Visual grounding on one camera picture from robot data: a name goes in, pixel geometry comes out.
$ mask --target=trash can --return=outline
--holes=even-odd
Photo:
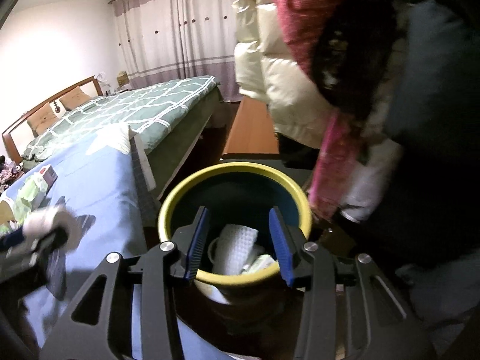
[[[277,206],[287,225],[299,227],[308,238],[311,212],[308,200],[295,181],[269,166],[236,162],[202,169],[179,183],[167,196],[158,218],[160,241],[193,222],[198,207],[210,212],[210,232],[205,247],[218,237],[226,224],[258,230],[256,243],[275,259],[268,228],[269,210]],[[204,253],[195,285],[210,299],[212,307],[234,325],[253,326],[278,310],[284,288],[278,263],[253,274],[220,275],[210,272]]]

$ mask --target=yellow rim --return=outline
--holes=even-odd
[[[203,180],[211,176],[216,176],[222,173],[229,172],[256,173],[258,175],[262,175],[276,181],[283,188],[285,188],[290,193],[292,199],[297,205],[298,227],[302,230],[305,237],[308,238],[311,230],[310,207],[307,197],[295,181],[293,181],[290,177],[280,172],[279,170],[270,168],[269,166],[261,165],[259,163],[231,162],[221,163],[202,169],[181,181],[181,183],[179,183],[169,193],[164,203],[162,204],[160,215],[158,216],[158,235],[160,237],[160,242],[165,242],[171,237],[170,220],[172,212],[178,201],[182,198],[182,196],[193,186],[197,185]],[[271,276],[274,276],[279,272],[280,268],[278,266],[278,263],[276,262],[275,264],[272,264],[268,268],[265,268],[257,273],[244,275],[226,276],[221,274],[212,274],[199,269],[196,279],[204,283],[218,286],[244,286],[252,285],[257,283],[258,281],[270,278]]]

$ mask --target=brown cushion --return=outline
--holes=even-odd
[[[79,107],[83,103],[87,102],[88,100],[92,99],[89,95],[86,93],[82,92],[79,86],[76,88],[72,89],[70,92],[67,94],[63,95],[60,98],[60,101],[62,102],[63,106],[65,107],[66,110],[71,111],[76,107]]]
[[[58,118],[50,108],[50,104],[45,104],[32,116],[28,118],[28,124],[38,135],[43,134],[47,128],[54,124]]]

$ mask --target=wooden headboard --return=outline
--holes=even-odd
[[[5,144],[5,149],[7,150],[8,156],[15,161],[17,164],[19,164],[22,161],[22,156],[18,152],[17,146],[15,145],[14,139],[11,136],[11,133],[21,126],[23,123],[26,123],[27,119],[32,116],[36,111],[38,111],[41,107],[43,107],[45,104],[52,103],[54,100],[58,100],[61,98],[63,95],[66,95],[68,92],[70,92],[72,89],[75,89],[77,86],[83,86],[89,83],[93,83],[95,86],[95,89],[97,90],[97,94],[99,96],[102,95],[102,90],[100,88],[100,84],[98,83],[97,79],[92,76],[87,79],[84,79],[82,81],[79,81],[68,88],[65,88],[64,90],[61,90],[60,92],[56,93],[55,95],[49,97],[47,100],[42,101],[40,104],[36,105],[33,107],[30,111],[25,112],[22,116],[20,116],[14,123],[12,123],[3,133],[2,133],[2,138],[3,138],[3,143]]]

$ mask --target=green quilt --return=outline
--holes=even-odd
[[[218,85],[213,76],[174,79],[112,96],[100,96],[66,113],[27,145],[22,157],[41,162],[81,137],[113,123],[128,123],[149,154],[188,111]]]

